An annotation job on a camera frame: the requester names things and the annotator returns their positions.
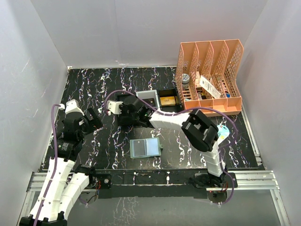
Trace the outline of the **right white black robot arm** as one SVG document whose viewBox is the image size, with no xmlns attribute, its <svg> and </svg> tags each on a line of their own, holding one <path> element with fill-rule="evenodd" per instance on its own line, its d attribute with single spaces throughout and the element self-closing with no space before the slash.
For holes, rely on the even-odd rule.
<svg viewBox="0 0 301 226">
<path fill-rule="evenodd" d="M 132 120 L 140 126 L 182 131 L 190 144 L 202 152 L 210 183 L 220 187 L 226 182 L 226 164 L 221 159 L 218 150 L 218 128 L 201 110 L 193 109 L 189 113 L 163 112 L 147 106 L 135 95 L 130 95 L 123 101 L 108 104 L 108 106 L 113 107 L 112 113 Z"/>
</svg>

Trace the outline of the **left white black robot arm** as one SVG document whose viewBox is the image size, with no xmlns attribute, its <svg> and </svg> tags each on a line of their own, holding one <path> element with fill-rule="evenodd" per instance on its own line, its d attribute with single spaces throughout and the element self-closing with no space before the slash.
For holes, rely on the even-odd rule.
<svg viewBox="0 0 301 226">
<path fill-rule="evenodd" d="M 71 170 L 76 163 L 85 136 L 100 129 L 103 124 L 92 108 L 88 108 L 89 119 L 75 106 L 56 105 L 65 111 L 63 130 L 57 132 L 52 117 L 54 156 L 49 160 L 49 168 L 40 195 L 26 217 L 21 217 L 21 226 L 65 226 L 71 209 L 83 190 L 97 183 L 93 166 L 79 165 L 75 172 Z"/>
</svg>

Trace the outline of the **dark grey credit card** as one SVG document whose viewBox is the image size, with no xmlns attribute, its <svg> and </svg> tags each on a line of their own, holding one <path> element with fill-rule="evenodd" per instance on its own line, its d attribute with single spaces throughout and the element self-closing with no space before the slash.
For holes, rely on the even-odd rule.
<svg viewBox="0 0 301 226">
<path fill-rule="evenodd" d="M 134 140 L 133 141 L 133 156 L 140 157 L 145 156 L 145 141 L 144 140 Z"/>
</svg>

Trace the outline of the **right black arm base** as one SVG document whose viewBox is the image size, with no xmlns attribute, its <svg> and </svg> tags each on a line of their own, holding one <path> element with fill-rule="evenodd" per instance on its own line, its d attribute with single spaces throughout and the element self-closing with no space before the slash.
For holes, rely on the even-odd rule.
<svg viewBox="0 0 301 226">
<path fill-rule="evenodd" d="M 209 173 L 196 173 L 189 178 L 189 183 L 195 188 L 217 188 L 218 190 L 226 190 L 227 188 L 237 188 L 238 183 L 236 175 L 222 173 L 220 177 Z"/>
</svg>

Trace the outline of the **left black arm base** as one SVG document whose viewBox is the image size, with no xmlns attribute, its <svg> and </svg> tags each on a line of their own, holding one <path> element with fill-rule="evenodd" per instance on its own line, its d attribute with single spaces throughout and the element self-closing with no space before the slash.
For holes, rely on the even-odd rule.
<svg viewBox="0 0 301 226">
<path fill-rule="evenodd" d="M 111 188 L 112 177 L 111 174 L 99 174 L 96 173 L 92 176 L 89 176 L 89 184 L 86 186 L 86 189 L 110 189 Z"/>
</svg>

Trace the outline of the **green card holder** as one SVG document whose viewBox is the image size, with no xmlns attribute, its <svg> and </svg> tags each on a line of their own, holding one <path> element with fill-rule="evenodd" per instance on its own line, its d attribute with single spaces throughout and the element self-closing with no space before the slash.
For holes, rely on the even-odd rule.
<svg viewBox="0 0 301 226">
<path fill-rule="evenodd" d="M 144 140 L 145 141 L 145 151 L 146 151 L 145 156 L 140 156 L 140 157 L 133 156 L 133 141 L 134 140 Z M 158 157 L 158 156 L 161 156 L 162 150 L 163 150 L 163 146 L 160 144 L 158 137 L 143 138 L 143 139 L 131 139 L 130 140 L 130 158 L 131 159 Z"/>
</svg>

